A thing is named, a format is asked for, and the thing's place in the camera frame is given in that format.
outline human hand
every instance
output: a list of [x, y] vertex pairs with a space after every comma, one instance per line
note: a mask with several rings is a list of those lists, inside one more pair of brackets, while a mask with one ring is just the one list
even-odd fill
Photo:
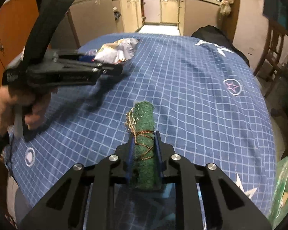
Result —
[[45, 112], [51, 99], [51, 92], [37, 97], [28, 90], [18, 90], [7, 86], [0, 87], [0, 135], [3, 136], [14, 123], [13, 106], [32, 105], [32, 112], [25, 115], [28, 129], [36, 129], [44, 122]]

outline wooden dresser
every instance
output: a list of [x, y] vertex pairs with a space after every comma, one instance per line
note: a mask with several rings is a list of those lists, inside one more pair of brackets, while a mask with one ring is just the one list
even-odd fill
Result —
[[0, 86], [4, 68], [19, 55], [39, 15], [36, 0], [10, 0], [0, 9]]

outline blue object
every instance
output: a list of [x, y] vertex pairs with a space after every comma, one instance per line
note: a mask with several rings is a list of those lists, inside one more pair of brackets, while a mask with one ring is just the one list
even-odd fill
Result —
[[[154, 105], [162, 141], [193, 163], [217, 164], [267, 214], [276, 170], [273, 132], [243, 59], [197, 38], [162, 34], [105, 35], [80, 52], [132, 37], [140, 42], [128, 75], [101, 77], [96, 86], [59, 88], [37, 136], [28, 143], [14, 140], [8, 167], [30, 205], [73, 164], [92, 165], [126, 143], [126, 112], [134, 101], [147, 100]], [[31, 167], [24, 160], [29, 147], [36, 154]], [[163, 193], [116, 187], [115, 205], [118, 229], [175, 229], [174, 185]]]
[[92, 63], [93, 60], [95, 59], [95, 56], [89, 56], [89, 55], [81, 55], [79, 56], [79, 61], [83, 61], [83, 62], [90, 62]]

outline pink star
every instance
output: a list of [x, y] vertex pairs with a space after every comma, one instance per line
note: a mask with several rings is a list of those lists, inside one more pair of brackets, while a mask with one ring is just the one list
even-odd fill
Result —
[[228, 90], [233, 90], [234, 93], [236, 93], [236, 88], [239, 87], [238, 85], [234, 85], [234, 82], [226, 83], [225, 84], [228, 86]]

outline window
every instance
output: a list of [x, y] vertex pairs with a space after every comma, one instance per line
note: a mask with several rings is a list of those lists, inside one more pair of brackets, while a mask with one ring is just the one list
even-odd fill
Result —
[[263, 14], [288, 31], [288, 6], [283, 0], [264, 0]]

